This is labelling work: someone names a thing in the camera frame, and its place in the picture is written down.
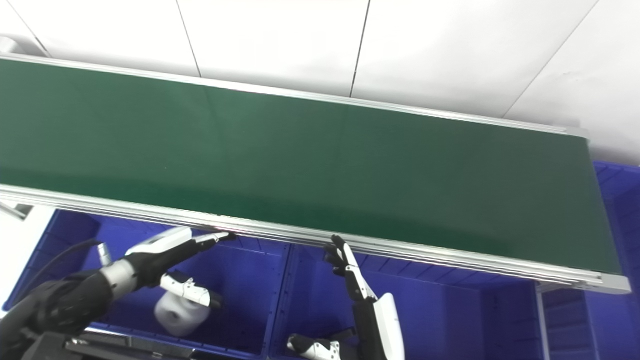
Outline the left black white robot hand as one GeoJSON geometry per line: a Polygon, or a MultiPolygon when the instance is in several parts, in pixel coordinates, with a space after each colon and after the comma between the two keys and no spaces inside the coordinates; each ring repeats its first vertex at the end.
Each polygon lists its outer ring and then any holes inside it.
{"type": "Polygon", "coordinates": [[[173,227],[128,249],[123,257],[135,271],[135,289],[160,287],[174,296],[212,309],[222,306],[222,297],[199,285],[192,276],[174,269],[220,242],[235,240],[236,233],[215,230],[194,235],[189,227],[173,227]]]}

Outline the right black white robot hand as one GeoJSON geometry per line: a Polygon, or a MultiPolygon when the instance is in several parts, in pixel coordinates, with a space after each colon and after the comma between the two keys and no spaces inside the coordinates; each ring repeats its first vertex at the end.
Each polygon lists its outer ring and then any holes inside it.
{"type": "Polygon", "coordinates": [[[375,294],[350,245],[340,235],[331,235],[331,243],[323,249],[323,260],[345,281],[354,326],[329,338],[291,333],[286,348],[307,360],[404,360],[405,345],[393,294],[375,294]]]}

